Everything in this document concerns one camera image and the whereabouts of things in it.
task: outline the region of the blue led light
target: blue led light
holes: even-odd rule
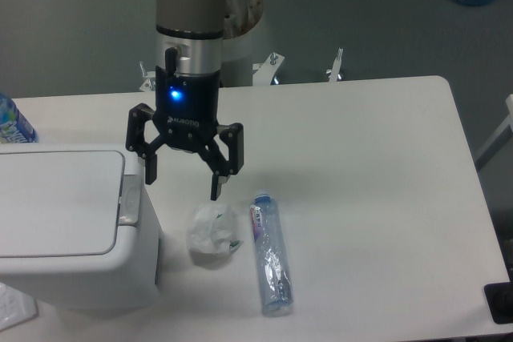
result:
[[[184,98],[184,93],[181,91],[171,89],[171,92],[169,94],[175,102],[179,102]]]

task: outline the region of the gray floor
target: gray floor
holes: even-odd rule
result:
[[[0,0],[0,89],[13,97],[136,91],[154,55],[155,0]],[[513,93],[513,0],[265,0],[254,60],[286,57],[285,82],[324,79],[339,46],[346,78],[446,78],[475,151]],[[513,228],[513,145],[482,172],[504,231]]]

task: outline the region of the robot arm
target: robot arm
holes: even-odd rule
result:
[[[145,160],[147,184],[156,180],[156,151],[164,144],[198,153],[212,170],[216,200],[244,165],[242,124],[217,121],[225,0],[156,0],[156,8],[156,109],[139,104],[130,110],[126,146]],[[144,139],[149,120],[159,132],[151,143]]]

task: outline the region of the crumpled plastic bag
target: crumpled plastic bag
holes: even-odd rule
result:
[[[226,204],[209,203],[200,205],[188,225],[187,249],[226,258],[242,244],[235,234],[236,217]]]

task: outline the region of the white table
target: white table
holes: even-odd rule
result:
[[[19,99],[42,141],[124,142],[150,93]],[[220,201],[243,246],[217,269],[192,264],[188,217],[208,201],[199,156],[162,148],[148,190],[168,236],[163,297],[131,312],[40,316],[0,335],[41,341],[402,341],[513,331],[483,286],[508,280],[449,85],[437,77],[226,89],[221,123],[242,122],[245,165]],[[261,315],[248,205],[274,192],[295,308]]]

